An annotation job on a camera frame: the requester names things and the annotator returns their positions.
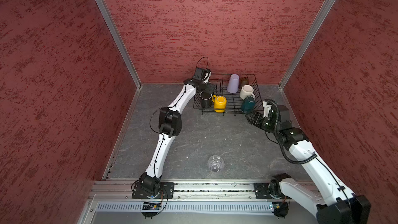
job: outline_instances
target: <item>yellow mug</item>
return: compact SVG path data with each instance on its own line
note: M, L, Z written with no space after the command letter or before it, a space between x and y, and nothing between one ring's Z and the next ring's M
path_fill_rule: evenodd
M212 99L214 102L214 111L224 112L226 107L226 98L224 96L213 95Z

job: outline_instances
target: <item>wire basket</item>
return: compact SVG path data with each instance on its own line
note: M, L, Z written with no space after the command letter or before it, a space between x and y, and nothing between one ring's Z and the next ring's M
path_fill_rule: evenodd
M216 96L221 95L226 98L226 107L222 115L226 113L233 113L236 116L237 114L244 114L244 112L240 109L243 100L239 97L240 88L236 93L230 93L226 90L231 75L232 75L231 73L212 73L209 82L216 85L214 90L214 95ZM249 80L249 85L251 85L254 89L253 93L256 97L255 97L255 105L253 110L254 111L264 110L263 101L261 100L260 89L258 88L256 76L254 74L237 74L237 75L240 78L247 77L247 79ZM213 105L210 108L202 107L199 92L196 92L196 95L194 97L193 108L201 110L202 114L204 112L217 113L215 112Z

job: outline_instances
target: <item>black mug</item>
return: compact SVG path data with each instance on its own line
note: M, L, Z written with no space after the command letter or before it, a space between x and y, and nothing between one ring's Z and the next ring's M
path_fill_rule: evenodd
M212 95L210 93L201 92L199 94L199 97L200 97L200 103L201 103L203 108L210 108L211 107L211 104L212 104L211 97L212 97Z

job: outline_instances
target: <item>white mug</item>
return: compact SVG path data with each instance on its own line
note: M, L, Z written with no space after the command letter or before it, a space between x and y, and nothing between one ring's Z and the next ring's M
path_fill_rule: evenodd
M242 89L240 90L239 97L241 99L245 99L247 96L252 95L255 98L256 96L254 95L253 92L254 92L254 89L252 86L244 85L242 87Z

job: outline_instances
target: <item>clear glass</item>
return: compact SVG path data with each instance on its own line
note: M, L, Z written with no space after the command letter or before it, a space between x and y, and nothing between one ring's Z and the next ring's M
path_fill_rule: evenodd
M207 162L207 165L209 166L210 171L215 173L221 172L225 166L222 157L217 155L211 156Z

